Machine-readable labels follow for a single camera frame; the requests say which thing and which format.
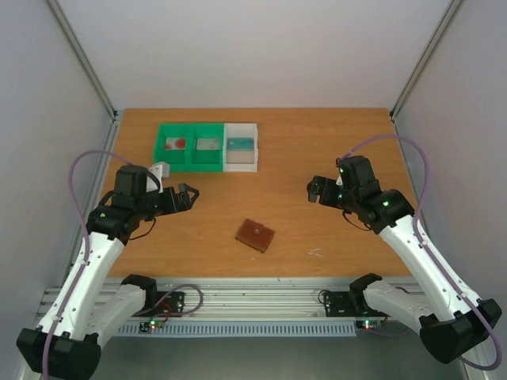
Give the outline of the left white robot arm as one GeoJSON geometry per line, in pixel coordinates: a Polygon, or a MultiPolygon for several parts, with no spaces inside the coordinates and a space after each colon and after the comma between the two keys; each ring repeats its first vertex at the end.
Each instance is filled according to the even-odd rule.
{"type": "Polygon", "coordinates": [[[169,166],[124,165],[113,190],[88,216],[80,252],[64,285],[34,329],[22,329],[17,348],[31,371],[45,378],[89,379],[104,346],[136,315],[154,313],[162,301],[155,279],[129,275],[100,308],[95,302],[110,268],[141,222],[188,211],[199,196],[187,184],[165,187],[169,166]]]}

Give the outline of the brown leather card holder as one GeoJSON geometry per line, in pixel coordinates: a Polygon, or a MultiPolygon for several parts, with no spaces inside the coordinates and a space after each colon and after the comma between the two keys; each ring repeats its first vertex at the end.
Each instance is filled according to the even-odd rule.
{"type": "Polygon", "coordinates": [[[274,235],[274,230],[246,218],[234,238],[260,253],[265,253],[273,240],[274,235]]]}

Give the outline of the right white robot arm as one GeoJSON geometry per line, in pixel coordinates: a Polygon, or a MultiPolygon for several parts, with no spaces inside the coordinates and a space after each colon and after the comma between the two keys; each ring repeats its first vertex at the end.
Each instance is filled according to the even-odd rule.
{"type": "Polygon", "coordinates": [[[339,177],[315,176],[307,185],[312,203],[355,214],[401,258],[423,294],[411,295],[370,273],[349,285],[359,315],[386,314],[417,333],[431,356],[450,363],[490,337],[502,316],[495,300],[483,299],[456,274],[415,218],[398,190],[381,189],[364,156],[337,160],[339,177]]]}

